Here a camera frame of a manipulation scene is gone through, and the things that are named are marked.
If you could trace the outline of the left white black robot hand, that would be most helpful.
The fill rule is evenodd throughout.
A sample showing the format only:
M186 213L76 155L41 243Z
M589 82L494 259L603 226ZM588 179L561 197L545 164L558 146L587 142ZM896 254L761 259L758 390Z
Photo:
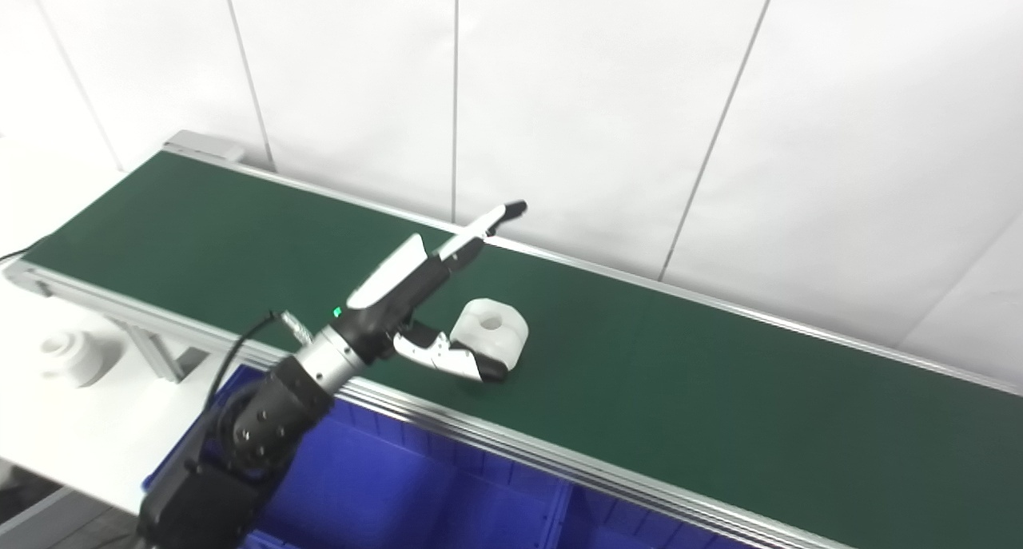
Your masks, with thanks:
M447 334L414 320L414 312L454 273L479 256L501 225L522 217L523 200L496 205L437 249L425 249L413 233L350 294L325 336L353 369L399 355L432 370L484 383L501 383L518 363L523 342L515 334L485 341L482 335Z

